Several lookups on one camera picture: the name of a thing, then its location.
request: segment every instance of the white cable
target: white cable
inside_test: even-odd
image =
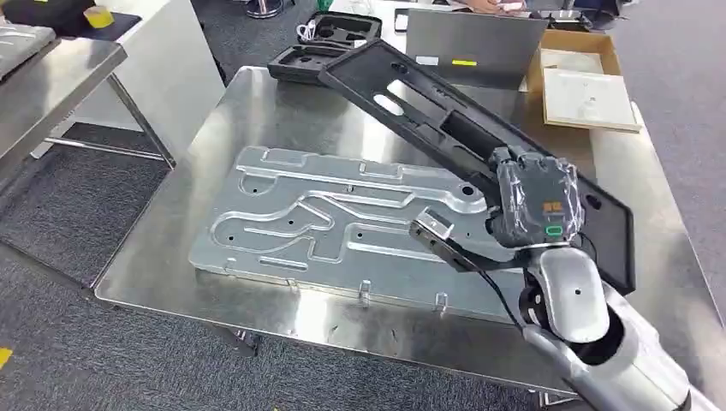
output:
[[[315,38],[315,21],[310,20],[307,25],[300,24],[297,27],[297,35],[305,41],[312,41]]]

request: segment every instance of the yellow tag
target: yellow tag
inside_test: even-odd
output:
[[[468,60],[453,60],[451,64],[455,66],[476,66],[476,62],[470,62]]]
[[[3,369],[5,363],[8,362],[10,356],[13,354],[13,350],[10,348],[0,348],[0,370]]]

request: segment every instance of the black case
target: black case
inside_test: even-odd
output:
[[[318,74],[323,66],[347,50],[317,45],[294,45],[267,63],[270,75],[278,80],[322,86]]]
[[[3,12],[15,24],[50,27],[58,36],[76,37],[91,27],[83,12],[95,5],[94,0],[9,0]]]
[[[310,41],[298,36],[302,45],[354,48],[355,40],[373,41],[381,37],[383,22],[367,15],[351,15],[336,11],[316,11],[303,24],[315,21],[315,35]]]
[[[496,177],[486,163],[496,147],[520,146],[552,155],[383,40],[338,57],[324,67],[319,79],[485,194],[498,196]],[[408,92],[407,100],[389,92],[388,85],[395,80],[418,93],[418,103],[415,98],[408,99]],[[402,114],[393,114],[377,103],[379,95],[398,104]],[[425,108],[421,108],[420,100],[428,100]],[[633,213],[582,175],[579,189],[586,213],[581,232],[597,250],[591,256],[600,276],[621,294],[634,291]]]

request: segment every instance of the yellow floor marking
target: yellow floor marking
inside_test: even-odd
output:
[[[0,348],[0,370],[3,369],[3,366],[6,362],[10,359],[10,356],[13,354],[13,350],[10,348]]]

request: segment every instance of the hand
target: hand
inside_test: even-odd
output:
[[[502,9],[497,4],[497,0],[466,0],[466,3],[477,13],[495,15],[502,12]]]

